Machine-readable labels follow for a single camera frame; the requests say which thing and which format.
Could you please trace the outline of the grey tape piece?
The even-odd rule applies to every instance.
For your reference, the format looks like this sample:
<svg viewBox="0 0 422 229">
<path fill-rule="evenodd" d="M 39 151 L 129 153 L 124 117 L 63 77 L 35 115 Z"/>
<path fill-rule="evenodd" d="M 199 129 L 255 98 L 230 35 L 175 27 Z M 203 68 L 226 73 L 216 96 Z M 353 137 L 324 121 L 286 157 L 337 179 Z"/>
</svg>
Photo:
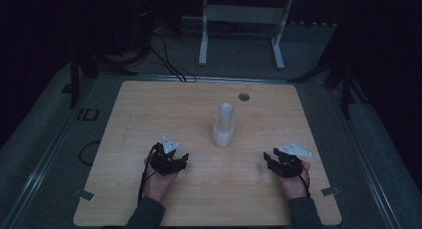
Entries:
<svg viewBox="0 0 422 229">
<path fill-rule="evenodd" d="M 331 186 L 331 187 L 328 187 L 328 188 L 325 188 L 325 189 L 322 189 L 321 190 L 321 193 L 322 193 L 323 196 L 336 195 L 336 194 L 338 194 L 340 192 L 341 192 L 341 190 L 338 189 L 335 186 Z"/>
<path fill-rule="evenodd" d="M 83 189 L 76 189 L 74 191 L 73 195 L 75 197 L 78 197 L 80 199 L 85 199 L 87 201 L 92 201 L 95 198 L 95 196 L 92 193 L 87 192 L 87 191 L 85 191 Z"/>
</svg>

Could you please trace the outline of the white metal stand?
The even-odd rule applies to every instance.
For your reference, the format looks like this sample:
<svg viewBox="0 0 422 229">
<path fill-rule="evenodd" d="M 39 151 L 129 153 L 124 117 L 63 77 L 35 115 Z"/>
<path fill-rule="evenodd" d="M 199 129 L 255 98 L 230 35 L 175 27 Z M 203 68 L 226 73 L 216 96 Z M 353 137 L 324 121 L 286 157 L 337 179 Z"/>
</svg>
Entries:
<svg viewBox="0 0 422 229">
<path fill-rule="evenodd" d="M 285 62 L 280 44 L 292 3 L 293 0 L 285 0 L 282 7 L 276 8 L 210 4 L 208 0 L 202 0 L 202 37 L 198 58 L 199 65 L 205 66 L 207 64 L 208 23 L 210 21 L 220 21 L 277 25 L 278 32 L 271 39 L 271 48 L 276 68 L 283 70 L 285 68 Z"/>
</svg>

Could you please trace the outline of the dark equipment rack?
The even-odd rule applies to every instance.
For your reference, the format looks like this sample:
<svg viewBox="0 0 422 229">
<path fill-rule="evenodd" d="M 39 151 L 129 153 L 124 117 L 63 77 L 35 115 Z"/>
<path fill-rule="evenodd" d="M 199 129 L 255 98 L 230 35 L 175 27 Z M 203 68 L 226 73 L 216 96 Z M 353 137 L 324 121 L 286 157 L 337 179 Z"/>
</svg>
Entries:
<svg viewBox="0 0 422 229">
<path fill-rule="evenodd" d="M 150 48 L 153 23 L 152 0 L 133 0 L 133 4 L 135 12 L 135 34 L 132 47 L 137 53 L 144 56 Z"/>
</svg>

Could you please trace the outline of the stack of clear plastic cups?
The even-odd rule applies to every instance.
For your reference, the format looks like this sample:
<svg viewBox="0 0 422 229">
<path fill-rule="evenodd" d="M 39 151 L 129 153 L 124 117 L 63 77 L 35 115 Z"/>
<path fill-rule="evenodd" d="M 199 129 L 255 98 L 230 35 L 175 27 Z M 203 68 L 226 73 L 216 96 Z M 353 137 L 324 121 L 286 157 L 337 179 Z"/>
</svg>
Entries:
<svg viewBox="0 0 422 229">
<path fill-rule="evenodd" d="M 228 147 L 234 134 L 234 106 L 223 103 L 218 107 L 217 116 L 213 125 L 213 143 L 220 148 Z"/>
</svg>

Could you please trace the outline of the person's right hand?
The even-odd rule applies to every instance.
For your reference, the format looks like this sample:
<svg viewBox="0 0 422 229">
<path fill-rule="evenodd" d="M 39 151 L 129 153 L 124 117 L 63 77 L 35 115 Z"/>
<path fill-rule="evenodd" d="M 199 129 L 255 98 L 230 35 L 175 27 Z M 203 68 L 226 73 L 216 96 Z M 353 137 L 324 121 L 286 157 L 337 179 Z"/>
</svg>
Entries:
<svg viewBox="0 0 422 229">
<path fill-rule="evenodd" d="M 310 196 L 310 166 L 308 162 L 303 161 L 300 175 L 292 178 L 278 177 L 283 195 L 288 201 Z"/>
</svg>

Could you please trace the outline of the metal floor rail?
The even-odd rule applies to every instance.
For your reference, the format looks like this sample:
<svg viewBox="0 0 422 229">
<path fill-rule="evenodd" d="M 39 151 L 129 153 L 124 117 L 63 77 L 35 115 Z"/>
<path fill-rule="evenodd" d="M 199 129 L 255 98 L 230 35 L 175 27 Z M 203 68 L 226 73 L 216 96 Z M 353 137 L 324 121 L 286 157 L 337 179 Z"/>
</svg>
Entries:
<svg viewBox="0 0 422 229">
<path fill-rule="evenodd" d="M 26 182 L 12 203 L 4 205 L 0 229 L 77 229 L 73 216 L 78 203 L 74 191 L 85 183 L 89 168 L 78 158 L 83 136 L 78 132 L 78 110 L 67 110 L 45 120 L 43 133 L 28 139 L 27 149 L 12 158 L 19 171 L 26 162 Z"/>
<path fill-rule="evenodd" d="M 391 204 L 389 200 L 387 199 L 385 191 L 383 187 L 381 186 L 380 181 L 378 180 L 375 174 L 375 171 L 370 164 L 368 157 L 364 153 L 364 146 L 362 142 L 360 141 L 360 138 L 357 135 L 357 132 L 354 126 L 352 125 L 351 121 L 344 116 L 342 112 L 342 109 L 340 106 L 340 103 L 341 103 L 340 91 L 333 90 L 332 92 L 329 93 L 329 97 L 331 101 L 334 103 L 336 112 L 339 118 L 341 119 L 342 124 L 345 127 L 345 130 L 347 131 L 349 138 L 352 141 L 353 154 L 355 155 L 357 159 L 357 164 L 359 165 L 360 170 L 362 171 L 366 184 L 368 185 L 369 191 L 372 195 L 372 198 L 374 199 L 374 202 L 378 208 L 378 211 L 380 212 L 380 215 L 384 221 L 386 229 L 402 229 L 391 207 Z"/>
</svg>

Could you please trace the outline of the black tripod stand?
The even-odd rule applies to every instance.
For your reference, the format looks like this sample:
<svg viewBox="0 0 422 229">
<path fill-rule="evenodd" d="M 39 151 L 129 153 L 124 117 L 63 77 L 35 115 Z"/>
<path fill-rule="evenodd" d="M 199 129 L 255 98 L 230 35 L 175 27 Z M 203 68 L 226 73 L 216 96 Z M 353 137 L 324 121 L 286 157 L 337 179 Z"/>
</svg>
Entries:
<svg viewBox="0 0 422 229">
<path fill-rule="evenodd" d="M 113 71 L 126 76 L 136 76 L 135 72 L 131 72 L 105 55 L 96 52 L 92 48 L 86 46 L 76 46 L 71 52 L 70 59 L 70 80 L 71 82 L 66 86 L 66 90 L 71 94 L 70 108 L 73 109 L 80 99 L 81 85 L 80 85 L 80 71 L 83 71 L 85 76 L 89 79 L 95 79 L 100 71 L 96 65 L 96 61 L 107 65 Z"/>
<path fill-rule="evenodd" d="M 323 81 L 323 85 L 330 90 L 334 90 L 337 87 L 340 87 L 340 109 L 343 115 L 347 119 L 350 119 L 349 105 L 352 103 L 352 94 L 350 92 L 351 90 L 356 90 L 358 97 L 367 103 L 367 100 L 358 91 L 357 87 L 352 81 L 353 66 L 352 60 L 350 58 L 339 58 L 329 60 L 323 64 L 318 64 L 309 72 L 299 77 L 289 79 L 288 83 L 303 83 L 325 71 L 328 71 L 328 75 Z"/>
</svg>

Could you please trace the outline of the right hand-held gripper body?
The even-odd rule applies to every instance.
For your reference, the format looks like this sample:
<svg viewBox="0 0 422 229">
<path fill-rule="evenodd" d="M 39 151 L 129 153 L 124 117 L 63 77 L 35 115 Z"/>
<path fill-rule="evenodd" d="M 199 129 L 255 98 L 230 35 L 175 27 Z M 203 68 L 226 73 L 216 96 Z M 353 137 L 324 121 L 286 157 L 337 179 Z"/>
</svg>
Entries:
<svg viewBox="0 0 422 229">
<path fill-rule="evenodd" d="M 276 161 L 274 172 L 285 178 L 292 178 L 301 174 L 302 161 L 300 160 L 300 156 L 313 156 L 310 151 L 294 142 L 275 148 L 281 152 L 281 157 L 278 157 Z"/>
</svg>

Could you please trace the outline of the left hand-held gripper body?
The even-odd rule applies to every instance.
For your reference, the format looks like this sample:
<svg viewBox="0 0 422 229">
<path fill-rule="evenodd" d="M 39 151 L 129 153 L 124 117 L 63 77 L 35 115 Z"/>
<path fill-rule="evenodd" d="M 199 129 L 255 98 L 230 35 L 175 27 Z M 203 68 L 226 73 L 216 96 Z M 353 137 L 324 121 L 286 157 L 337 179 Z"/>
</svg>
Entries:
<svg viewBox="0 0 422 229">
<path fill-rule="evenodd" d="M 173 158 L 178 146 L 178 142 L 164 135 L 161 142 L 158 142 L 152 147 L 150 166 L 163 176 L 183 170 L 185 166 L 180 166 L 178 159 Z"/>
</svg>

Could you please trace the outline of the person's left hand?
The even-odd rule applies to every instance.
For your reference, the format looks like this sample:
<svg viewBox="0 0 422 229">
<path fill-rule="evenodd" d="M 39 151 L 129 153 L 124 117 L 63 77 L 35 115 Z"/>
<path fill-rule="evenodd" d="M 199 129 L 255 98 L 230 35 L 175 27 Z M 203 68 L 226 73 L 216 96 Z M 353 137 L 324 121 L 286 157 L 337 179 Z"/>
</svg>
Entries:
<svg viewBox="0 0 422 229">
<path fill-rule="evenodd" d="M 173 181 L 177 178 L 178 173 L 161 175 L 154 171 L 147 161 L 146 178 L 143 184 L 142 193 L 144 196 L 151 198 L 157 202 L 161 202 L 166 196 Z"/>
</svg>

